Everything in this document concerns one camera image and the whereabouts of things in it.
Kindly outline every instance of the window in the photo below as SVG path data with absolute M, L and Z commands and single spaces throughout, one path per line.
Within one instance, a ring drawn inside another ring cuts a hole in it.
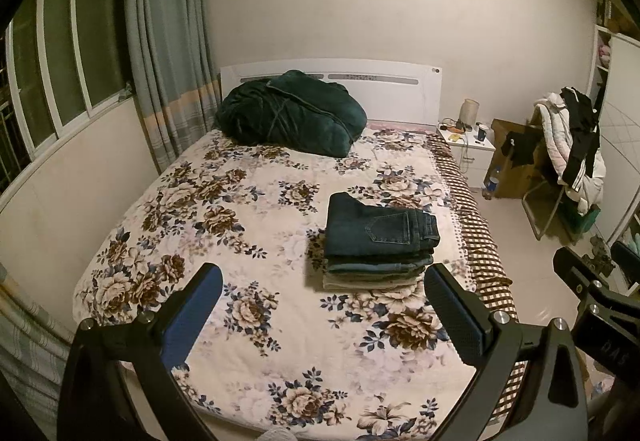
M 29 154 L 20 136 L 11 103 L 4 36 L 0 35 L 0 194 L 29 163 Z
M 128 91 L 124 0 L 24 0 L 5 37 L 10 98 L 31 160 Z

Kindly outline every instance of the denim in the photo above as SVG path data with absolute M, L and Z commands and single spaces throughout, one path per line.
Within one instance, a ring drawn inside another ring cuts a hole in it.
M 396 289 L 401 287 L 415 288 L 417 277 L 405 277 L 404 275 L 393 275 L 388 280 L 352 280 L 350 275 L 332 275 L 325 273 L 322 277 L 322 287 L 326 291 L 371 291 L 375 289 Z
M 427 255 L 422 261 L 415 264 L 367 264 L 364 262 L 339 262 L 329 261 L 327 273 L 341 275 L 348 273 L 351 278 L 362 277 L 366 280 L 383 280 L 388 277 L 403 275 L 412 277 L 420 275 L 424 268 L 433 263 L 433 257 Z
M 328 259 L 394 256 L 399 264 L 407 264 L 405 257 L 432 253 L 440 242 L 434 215 L 413 208 L 369 206 L 346 192 L 331 195 L 325 234 Z
M 343 281 L 348 280 L 352 284 L 357 284 L 358 282 L 387 282 L 387 283 L 390 282 L 388 286 L 393 287 L 394 286 L 393 283 L 399 279 L 403 279 L 403 280 L 413 279 L 415 282 L 415 279 L 424 270 L 425 270 L 425 267 L 422 266 L 421 268 L 418 268 L 415 271 L 411 271 L 409 273 L 389 272 L 389 273 L 384 273 L 382 275 L 369 276 L 369 275 L 365 275 L 364 273 L 350 273 L 348 271 L 345 271 L 343 273 L 327 273 L 327 275 L 329 275 L 330 277 L 340 278 Z
M 339 257 L 329 257 L 328 259 L 330 264 L 423 264 L 426 261 L 433 260 L 433 247 L 428 247 L 410 255 L 367 255 L 365 257 L 340 255 Z

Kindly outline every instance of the dark green blanket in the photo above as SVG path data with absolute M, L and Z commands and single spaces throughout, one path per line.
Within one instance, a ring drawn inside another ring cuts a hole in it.
M 240 144 L 277 144 L 330 157 L 347 156 L 367 124 L 364 109 L 343 85 L 300 71 L 239 85 L 217 118 Z

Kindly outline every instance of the wardrobe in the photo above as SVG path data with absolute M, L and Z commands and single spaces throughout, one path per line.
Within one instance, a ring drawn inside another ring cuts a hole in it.
M 595 226 L 610 245 L 629 226 L 640 232 L 636 215 L 640 205 L 640 42 L 613 34 L 609 46 L 611 60 L 600 113 L 600 147 L 607 175 Z

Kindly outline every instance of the metal screw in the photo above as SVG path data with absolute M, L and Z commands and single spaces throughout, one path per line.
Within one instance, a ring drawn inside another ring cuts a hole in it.
M 85 318 L 80 322 L 80 328 L 82 331 L 90 331 L 95 327 L 95 320 L 93 318 Z
M 136 317 L 136 320 L 138 322 L 142 322 L 143 324 L 149 324 L 155 317 L 156 314 L 153 311 L 143 311 Z
M 554 325 L 561 331 L 564 331 L 567 328 L 566 322 L 562 318 L 554 318 Z
M 499 324 L 505 324 L 509 320 L 511 320 L 511 317 L 507 313 L 505 313 L 504 311 L 496 311 L 494 313 L 494 320 L 496 322 L 498 322 Z

